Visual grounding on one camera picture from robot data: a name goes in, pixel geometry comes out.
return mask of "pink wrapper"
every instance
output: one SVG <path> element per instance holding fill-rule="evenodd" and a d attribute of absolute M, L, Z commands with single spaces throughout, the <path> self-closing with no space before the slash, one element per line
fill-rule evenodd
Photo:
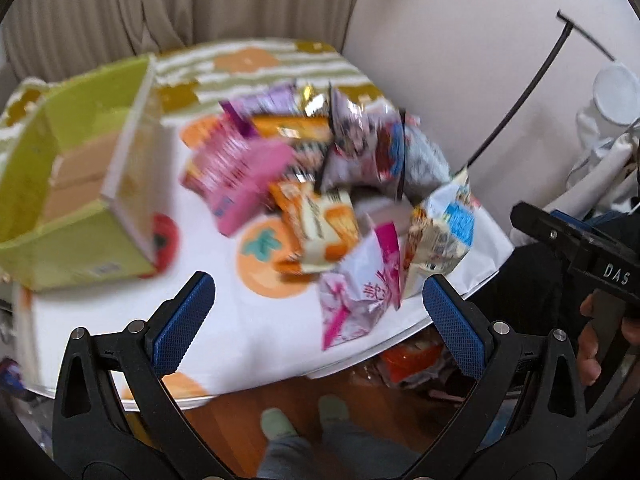
<path fill-rule="evenodd" d="M 371 332 L 400 307 L 400 249 L 392 223 L 377 227 L 319 280 L 322 350 Z"/>
<path fill-rule="evenodd" d="M 245 139 L 223 116 L 191 159 L 182 184 L 206 200 L 220 233 L 231 236 L 260 212 L 269 183 L 282 176 L 293 156 L 282 140 Z"/>

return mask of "pile of snacks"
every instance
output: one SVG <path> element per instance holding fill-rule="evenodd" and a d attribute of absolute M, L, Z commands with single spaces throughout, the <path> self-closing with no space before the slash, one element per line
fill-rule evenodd
<path fill-rule="evenodd" d="M 287 82 L 220 104 L 182 183 L 225 236 L 261 212 L 282 216 L 292 249 L 273 268 L 321 273 L 323 349 L 369 333 L 469 250 L 466 172 L 452 180 L 419 118 L 387 99 Z"/>

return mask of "curtain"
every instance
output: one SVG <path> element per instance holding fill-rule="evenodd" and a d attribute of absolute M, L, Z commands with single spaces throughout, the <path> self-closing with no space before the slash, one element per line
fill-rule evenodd
<path fill-rule="evenodd" d="M 342 48 L 354 0 L 15 0 L 4 22 L 19 78 L 57 81 L 99 64 L 224 38 Z"/>

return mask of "candy wrapper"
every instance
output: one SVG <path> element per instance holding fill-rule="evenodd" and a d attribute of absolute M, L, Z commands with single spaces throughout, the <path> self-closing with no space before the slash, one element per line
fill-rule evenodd
<path fill-rule="evenodd" d="M 296 104 L 305 117 L 327 117 L 329 115 L 329 94 L 313 85 L 300 85 L 296 89 Z"/>
<path fill-rule="evenodd" d="M 264 92 L 220 101 L 222 109 L 233 118 L 255 116 L 327 117 L 327 92 L 312 85 L 297 87 L 293 81 L 275 84 Z"/>
<path fill-rule="evenodd" d="M 398 235 L 390 223 L 320 276 L 322 350 L 368 334 L 390 304 L 399 308 L 399 267 Z"/>
<path fill-rule="evenodd" d="M 432 274 L 449 274 L 474 240 L 474 209 L 466 170 L 414 208 L 404 248 L 404 298 L 418 294 Z"/>
<path fill-rule="evenodd" d="M 295 150 L 292 164 L 283 180 L 314 182 L 334 134 L 323 117 L 254 117 L 255 129 L 265 138 L 285 140 Z"/>
<path fill-rule="evenodd" d="M 279 139 L 244 138 L 224 115 L 188 163 L 182 184 L 206 200 L 220 233 L 231 236 L 258 214 L 269 182 L 282 176 L 293 156 Z"/>
<path fill-rule="evenodd" d="M 365 185 L 395 197 L 404 166 L 404 131 L 399 111 L 386 99 L 366 104 L 331 93 L 335 145 L 316 189 Z"/>
<path fill-rule="evenodd" d="M 286 259 L 274 262 L 277 271 L 323 272 L 357 245 L 358 227 L 346 191 L 316 194 L 310 182 L 277 182 L 270 190 L 293 247 Z"/>
<path fill-rule="evenodd" d="M 296 86 L 293 82 L 277 84 L 264 92 L 220 101 L 222 109 L 232 118 L 256 115 L 299 115 Z"/>
<path fill-rule="evenodd" d="M 406 115 L 404 122 L 404 188 L 414 203 L 451 180 L 450 167 L 440 147 L 420 130 L 420 118 Z"/>

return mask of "white snack bag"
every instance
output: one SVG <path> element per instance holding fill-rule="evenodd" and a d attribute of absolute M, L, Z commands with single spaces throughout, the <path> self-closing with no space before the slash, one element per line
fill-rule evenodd
<path fill-rule="evenodd" d="M 473 243 L 476 207 L 464 170 L 414 208 L 402 261 L 402 298 L 420 293 L 432 274 L 456 268 Z"/>
<path fill-rule="evenodd" d="M 420 118 L 411 114 L 404 123 L 404 172 L 403 190 L 414 203 L 451 180 L 442 150 L 420 130 Z"/>
<path fill-rule="evenodd" d="M 388 223 L 320 276 L 322 350 L 368 334 L 390 304 L 400 307 L 399 267 L 398 234 Z"/>

